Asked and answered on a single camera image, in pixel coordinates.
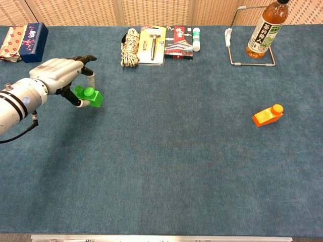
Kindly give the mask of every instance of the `green toy block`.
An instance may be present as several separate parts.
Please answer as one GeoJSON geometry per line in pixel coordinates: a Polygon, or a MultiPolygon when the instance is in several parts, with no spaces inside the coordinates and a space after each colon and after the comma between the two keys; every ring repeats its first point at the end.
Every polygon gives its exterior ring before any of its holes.
{"type": "Polygon", "coordinates": [[[74,94],[79,99],[90,101],[89,106],[101,107],[103,97],[99,91],[94,90],[92,87],[83,88],[82,86],[76,86],[74,94]]]}

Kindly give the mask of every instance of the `rope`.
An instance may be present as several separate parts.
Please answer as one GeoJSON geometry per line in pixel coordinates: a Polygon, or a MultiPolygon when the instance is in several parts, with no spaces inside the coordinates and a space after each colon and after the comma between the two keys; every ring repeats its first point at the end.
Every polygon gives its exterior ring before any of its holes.
{"type": "Polygon", "coordinates": [[[123,67],[135,67],[138,65],[138,46],[139,34],[135,29],[129,29],[125,43],[121,43],[121,65],[123,67]]]}

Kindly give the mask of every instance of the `bottle cap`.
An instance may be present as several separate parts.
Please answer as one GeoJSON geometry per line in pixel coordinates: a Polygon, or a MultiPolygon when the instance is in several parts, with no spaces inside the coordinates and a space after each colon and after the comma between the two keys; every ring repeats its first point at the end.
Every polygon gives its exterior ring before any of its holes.
{"type": "Polygon", "coordinates": [[[280,2],[281,4],[286,4],[289,2],[289,0],[277,0],[278,2],[280,2]]]}
{"type": "Polygon", "coordinates": [[[199,51],[200,50],[200,41],[194,41],[193,42],[193,50],[199,51]]]}

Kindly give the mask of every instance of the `box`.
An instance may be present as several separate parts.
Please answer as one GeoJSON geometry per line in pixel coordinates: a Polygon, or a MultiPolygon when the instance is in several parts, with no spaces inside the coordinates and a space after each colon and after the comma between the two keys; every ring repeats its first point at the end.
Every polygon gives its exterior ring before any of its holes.
{"type": "Polygon", "coordinates": [[[165,57],[193,59],[193,31],[191,27],[167,26],[165,57]]]}
{"type": "Polygon", "coordinates": [[[43,23],[28,24],[19,50],[24,62],[41,62],[48,30],[43,23]]]}
{"type": "Polygon", "coordinates": [[[7,62],[21,60],[19,49],[25,36],[27,25],[10,27],[0,49],[0,59],[7,62]]]}

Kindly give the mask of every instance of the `product package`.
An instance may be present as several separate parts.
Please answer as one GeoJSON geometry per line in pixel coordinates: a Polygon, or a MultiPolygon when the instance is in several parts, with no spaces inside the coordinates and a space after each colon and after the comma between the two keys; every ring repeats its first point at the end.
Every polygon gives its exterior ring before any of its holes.
{"type": "Polygon", "coordinates": [[[165,36],[165,27],[141,27],[137,52],[140,64],[162,65],[164,63],[165,36]]]}
{"type": "Polygon", "coordinates": [[[21,60],[19,49],[22,44],[27,25],[10,27],[0,49],[0,59],[8,62],[21,60]]]}
{"type": "Polygon", "coordinates": [[[190,27],[166,27],[165,57],[193,59],[193,31],[190,27]]]}
{"type": "Polygon", "coordinates": [[[19,50],[24,62],[41,62],[48,30],[43,23],[28,24],[19,50]]]}

